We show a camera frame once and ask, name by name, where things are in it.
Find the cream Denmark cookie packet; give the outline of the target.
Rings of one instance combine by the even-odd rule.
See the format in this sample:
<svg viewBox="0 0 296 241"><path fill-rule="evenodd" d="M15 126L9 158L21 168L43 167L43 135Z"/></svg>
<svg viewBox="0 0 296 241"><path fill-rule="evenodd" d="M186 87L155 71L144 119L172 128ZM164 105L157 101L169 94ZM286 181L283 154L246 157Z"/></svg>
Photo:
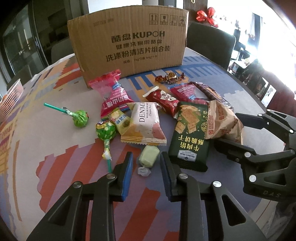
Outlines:
<svg viewBox="0 0 296 241"><path fill-rule="evenodd" d="M130 102L131 116L127 130L121 135L124 143L166 146L167 139L160 126L159 109L156 102Z"/></svg>

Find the red ribbon bow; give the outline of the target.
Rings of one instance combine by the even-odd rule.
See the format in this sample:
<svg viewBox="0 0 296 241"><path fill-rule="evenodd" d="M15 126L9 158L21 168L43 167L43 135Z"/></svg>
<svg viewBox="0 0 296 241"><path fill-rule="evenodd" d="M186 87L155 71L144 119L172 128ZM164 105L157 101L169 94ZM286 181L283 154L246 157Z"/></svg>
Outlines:
<svg viewBox="0 0 296 241"><path fill-rule="evenodd" d="M215 9L213 7L209 7L207 11L199 10L197 11L196 20L198 23L208 23L212 27L217 28L218 25L215 23L213 16L215 15Z"/></svg>

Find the pink hawthorn snack packet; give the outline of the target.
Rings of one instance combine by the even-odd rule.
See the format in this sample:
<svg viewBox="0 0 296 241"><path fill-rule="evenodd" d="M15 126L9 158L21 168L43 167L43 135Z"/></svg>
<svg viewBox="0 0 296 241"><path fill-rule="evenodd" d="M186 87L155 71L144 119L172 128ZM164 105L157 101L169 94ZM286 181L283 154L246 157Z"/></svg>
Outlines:
<svg viewBox="0 0 296 241"><path fill-rule="evenodd" d="M97 77L88 82L88 86L99 92L103 98L101 105L101 119L107 116L116 108L121 111L129 109L128 103L134 102L119 82L121 71L116 69Z"/></svg>

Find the pink plastic basket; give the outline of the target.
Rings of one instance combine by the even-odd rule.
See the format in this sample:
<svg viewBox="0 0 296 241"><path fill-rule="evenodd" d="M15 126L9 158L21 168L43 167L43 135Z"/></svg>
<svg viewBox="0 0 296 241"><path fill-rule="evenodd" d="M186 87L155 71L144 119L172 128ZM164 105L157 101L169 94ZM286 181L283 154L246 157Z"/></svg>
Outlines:
<svg viewBox="0 0 296 241"><path fill-rule="evenodd" d="M1 100L0 117L1 122L5 121L9 113L15 107L23 93L23 85L19 78L8 90L5 97Z"/></svg>

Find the brown cardboard box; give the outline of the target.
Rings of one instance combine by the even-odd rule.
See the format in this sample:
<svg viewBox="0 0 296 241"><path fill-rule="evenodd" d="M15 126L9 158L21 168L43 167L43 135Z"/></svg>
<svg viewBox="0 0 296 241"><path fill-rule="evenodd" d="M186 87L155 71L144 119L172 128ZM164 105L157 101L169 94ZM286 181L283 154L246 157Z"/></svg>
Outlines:
<svg viewBox="0 0 296 241"><path fill-rule="evenodd" d="M189 12L168 6L124 6L67 23L86 83L119 69L122 77L182 64Z"/></svg>

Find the dark red snack packet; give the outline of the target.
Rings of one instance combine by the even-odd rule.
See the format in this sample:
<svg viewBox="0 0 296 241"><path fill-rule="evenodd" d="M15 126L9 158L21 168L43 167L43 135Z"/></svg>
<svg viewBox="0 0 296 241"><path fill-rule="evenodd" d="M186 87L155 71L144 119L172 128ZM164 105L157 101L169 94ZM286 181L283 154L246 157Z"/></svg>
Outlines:
<svg viewBox="0 0 296 241"><path fill-rule="evenodd" d="M158 103L167 114L176 118L179 101L175 97L160 89L158 86L153 87L142 97L150 102Z"/></svg>

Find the dark green cracker packet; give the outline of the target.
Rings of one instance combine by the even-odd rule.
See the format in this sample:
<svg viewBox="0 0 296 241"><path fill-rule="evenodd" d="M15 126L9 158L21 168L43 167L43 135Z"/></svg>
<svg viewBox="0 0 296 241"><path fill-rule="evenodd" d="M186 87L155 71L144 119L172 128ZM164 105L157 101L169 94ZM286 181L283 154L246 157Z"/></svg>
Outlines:
<svg viewBox="0 0 296 241"><path fill-rule="evenodd" d="M208 106L181 101L168 156L180 168L206 172L209 141L205 140Z"/></svg>

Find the green lollipop cartoon wrapper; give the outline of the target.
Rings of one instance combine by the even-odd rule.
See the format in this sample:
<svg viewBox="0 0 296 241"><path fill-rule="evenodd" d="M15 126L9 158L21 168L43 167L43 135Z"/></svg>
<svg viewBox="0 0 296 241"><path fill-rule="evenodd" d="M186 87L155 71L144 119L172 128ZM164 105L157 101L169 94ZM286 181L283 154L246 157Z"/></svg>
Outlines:
<svg viewBox="0 0 296 241"><path fill-rule="evenodd" d="M110 142L116 135L116 127L109 120L102 120L96 124L96 133L100 140L103 141L104 151L102 154L103 159L107 161L108 173L112 172L111 166L111 152L110 152Z"/></svg>

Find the green lollipop teal stick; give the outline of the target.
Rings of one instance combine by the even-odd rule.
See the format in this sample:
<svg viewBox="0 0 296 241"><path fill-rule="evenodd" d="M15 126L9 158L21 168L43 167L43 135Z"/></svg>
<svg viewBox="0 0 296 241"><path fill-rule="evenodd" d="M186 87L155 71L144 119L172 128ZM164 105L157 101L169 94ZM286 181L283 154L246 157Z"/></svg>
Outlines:
<svg viewBox="0 0 296 241"><path fill-rule="evenodd" d="M84 110L70 111L67 108L59 108L59 107L56 107L56 106L48 104L48 103L44 103L44 106L54 109L54 110L57 110L63 114L70 116L73 120L74 126L76 126L78 128L86 127L86 125L88 124L89 115Z"/></svg>

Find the small yellow snack packet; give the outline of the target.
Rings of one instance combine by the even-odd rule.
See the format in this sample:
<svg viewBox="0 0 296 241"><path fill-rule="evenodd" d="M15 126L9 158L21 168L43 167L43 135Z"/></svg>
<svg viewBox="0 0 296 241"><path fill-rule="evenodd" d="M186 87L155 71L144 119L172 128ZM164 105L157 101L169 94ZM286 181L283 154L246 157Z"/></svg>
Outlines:
<svg viewBox="0 0 296 241"><path fill-rule="evenodd" d="M115 108L108 115L108 120L115 125L120 135L123 135L130 126L130 117L122 112L119 108Z"/></svg>

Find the colourful patterned tablecloth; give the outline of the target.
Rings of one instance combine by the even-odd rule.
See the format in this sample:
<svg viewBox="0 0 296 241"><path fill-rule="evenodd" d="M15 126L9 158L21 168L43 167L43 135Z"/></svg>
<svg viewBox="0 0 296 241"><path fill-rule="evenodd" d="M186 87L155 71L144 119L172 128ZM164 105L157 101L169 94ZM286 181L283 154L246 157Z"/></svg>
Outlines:
<svg viewBox="0 0 296 241"><path fill-rule="evenodd" d="M134 101L152 88L154 77L165 72L184 72L187 80L204 82L225 97L238 113L265 112L255 99L225 70L186 49L182 66L150 71L121 79ZM17 240L28 235L74 181L97 181L107 172L101 159L103 144L95 125L100 120L101 98L86 87L75 56L69 55L35 75L24 85L22 98L1 125L1 217ZM90 119L76 128L72 119L44 107L44 102L83 109ZM259 154L279 152L284 144L267 130L244 128L244 144ZM158 163L149 177L137 174L137 158L143 146L111 142L112 165L126 152L134 154L134 169L128 197L114 204L117 240L178 240L180 203L165 195ZM246 195L240 165L210 150L206 173L189 171L198 180L219 180L239 201L259 228L268 234L277 203Z"/></svg>

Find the brown foil wrapped candy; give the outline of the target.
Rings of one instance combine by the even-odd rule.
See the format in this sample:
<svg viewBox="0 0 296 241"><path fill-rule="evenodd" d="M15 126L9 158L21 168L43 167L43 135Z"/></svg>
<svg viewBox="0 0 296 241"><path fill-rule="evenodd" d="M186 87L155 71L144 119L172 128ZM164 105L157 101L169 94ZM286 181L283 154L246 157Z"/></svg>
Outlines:
<svg viewBox="0 0 296 241"><path fill-rule="evenodd" d="M178 75L175 72L167 73L165 76L157 76L155 82L166 83L166 84L175 84L176 82L185 79L185 73L182 72L181 75Z"/></svg>

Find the dark grey chair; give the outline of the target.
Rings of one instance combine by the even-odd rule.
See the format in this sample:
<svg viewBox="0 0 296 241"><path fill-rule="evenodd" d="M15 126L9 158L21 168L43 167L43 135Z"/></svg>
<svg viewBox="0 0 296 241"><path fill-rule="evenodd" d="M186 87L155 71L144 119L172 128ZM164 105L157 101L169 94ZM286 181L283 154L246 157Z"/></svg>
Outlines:
<svg viewBox="0 0 296 241"><path fill-rule="evenodd" d="M227 69L236 37L218 28L191 23L187 32L187 47Z"/></svg>

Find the grey chair far side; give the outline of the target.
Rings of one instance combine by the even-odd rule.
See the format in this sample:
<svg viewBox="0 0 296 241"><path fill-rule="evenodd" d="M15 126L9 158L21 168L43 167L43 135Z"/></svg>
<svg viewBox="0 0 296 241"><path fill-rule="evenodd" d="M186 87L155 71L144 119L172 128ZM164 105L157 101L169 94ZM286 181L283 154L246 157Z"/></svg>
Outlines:
<svg viewBox="0 0 296 241"><path fill-rule="evenodd" d="M72 44L70 38L66 38L57 44L55 44L51 49L51 60L52 64L57 62L59 59L73 54L74 50L72 48Z"/></svg>

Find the tan fortune biscuits bag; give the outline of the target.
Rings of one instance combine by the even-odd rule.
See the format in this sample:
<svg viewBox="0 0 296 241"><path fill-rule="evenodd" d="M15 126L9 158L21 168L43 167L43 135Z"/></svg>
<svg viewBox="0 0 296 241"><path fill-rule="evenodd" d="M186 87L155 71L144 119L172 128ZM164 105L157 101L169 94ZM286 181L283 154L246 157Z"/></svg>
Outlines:
<svg viewBox="0 0 296 241"><path fill-rule="evenodd" d="M217 100L209 102L204 139L224 138L242 144L243 123L235 113Z"/></svg>

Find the pale green candy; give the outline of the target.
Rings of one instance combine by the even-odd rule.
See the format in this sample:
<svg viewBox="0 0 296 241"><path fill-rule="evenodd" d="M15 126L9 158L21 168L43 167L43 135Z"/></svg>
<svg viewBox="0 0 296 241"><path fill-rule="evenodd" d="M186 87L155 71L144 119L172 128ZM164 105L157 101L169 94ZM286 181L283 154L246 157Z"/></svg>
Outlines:
<svg viewBox="0 0 296 241"><path fill-rule="evenodd" d="M139 157L140 167L137 169L137 173L142 177L147 177L151 174L151 168L153 167L156 159L160 153L160 150L156 146L146 145Z"/></svg>

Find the maroon costa cookie packet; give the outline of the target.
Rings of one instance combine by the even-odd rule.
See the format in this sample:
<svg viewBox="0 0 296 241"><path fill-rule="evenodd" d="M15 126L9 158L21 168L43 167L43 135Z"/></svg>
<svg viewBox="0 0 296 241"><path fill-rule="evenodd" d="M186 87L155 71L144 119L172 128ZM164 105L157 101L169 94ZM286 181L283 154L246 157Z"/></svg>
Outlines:
<svg viewBox="0 0 296 241"><path fill-rule="evenodd" d="M191 81L191 83L194 84L199 90L201 90L201 92L203 92L209 100L217 100L230 110L234 111L234 107L213 88L202 82Z"/></svg>

